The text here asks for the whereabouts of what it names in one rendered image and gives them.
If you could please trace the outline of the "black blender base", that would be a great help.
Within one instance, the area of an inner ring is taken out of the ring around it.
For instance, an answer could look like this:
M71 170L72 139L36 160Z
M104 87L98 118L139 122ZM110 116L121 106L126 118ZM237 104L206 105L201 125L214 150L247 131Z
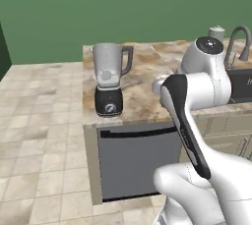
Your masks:
M121 88L101 90L98 86L94 92L94 106L100 117L115 117L123 111L123 94Z

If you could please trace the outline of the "grey blender jar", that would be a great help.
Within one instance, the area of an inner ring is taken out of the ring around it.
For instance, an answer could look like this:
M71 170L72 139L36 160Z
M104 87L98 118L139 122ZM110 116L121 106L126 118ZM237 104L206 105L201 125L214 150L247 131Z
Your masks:
M94 73L97 86L101 89L119 87L122 76L130 72L133 62L133 46L116 43L99 43L93 47ZM128 61L122 68L123 54L128 53Z

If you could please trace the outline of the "grey dishwasher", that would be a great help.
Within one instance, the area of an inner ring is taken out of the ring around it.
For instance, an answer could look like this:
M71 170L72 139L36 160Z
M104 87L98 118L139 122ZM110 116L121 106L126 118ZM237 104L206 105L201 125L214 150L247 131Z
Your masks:
M154 172L160 166L179 161L182 143L177 132L152 137L103 139L100 131L129 133L169 127L174 127L172 122L98 129L103 201L156 195L158 192L154 186Z

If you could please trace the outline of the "beige cupboard door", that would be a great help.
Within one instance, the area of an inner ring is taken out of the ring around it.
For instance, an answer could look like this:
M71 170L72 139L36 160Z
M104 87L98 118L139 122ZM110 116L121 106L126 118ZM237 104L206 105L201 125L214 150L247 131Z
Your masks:
M196 124L211 148L239 155L244 138L250 139L243 157L252 156L252 114L198 118Z

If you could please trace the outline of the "dark sink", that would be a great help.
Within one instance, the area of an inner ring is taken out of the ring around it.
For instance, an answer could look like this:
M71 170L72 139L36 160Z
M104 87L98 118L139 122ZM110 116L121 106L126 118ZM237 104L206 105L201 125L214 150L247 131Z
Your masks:
M252 102L252 69L228 70L231 82L229 104Z

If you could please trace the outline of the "grey curved tap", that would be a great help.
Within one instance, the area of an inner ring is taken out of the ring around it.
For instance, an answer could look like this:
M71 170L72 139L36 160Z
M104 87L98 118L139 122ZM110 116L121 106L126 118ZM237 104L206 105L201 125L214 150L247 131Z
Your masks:
M247 61L248 60L249 49L250 49L250 46L252 44L252 32L250 31L250 28L247 27L247 26L237 26L233 30L233 32L231 34L231 37L230 37L229 44L227 46L227 50L226 50L226 54L225 54L225 58L224 58L224 66L226 68L228 68L228 66L229 66L229 57L230 57L230 54L231 54L231 50L232 50L232 47L233 47L234 40L236 39L236 35L240 31L243 31L245 33L245 46L244 46L240 56L238 57L238 59L240 61Z

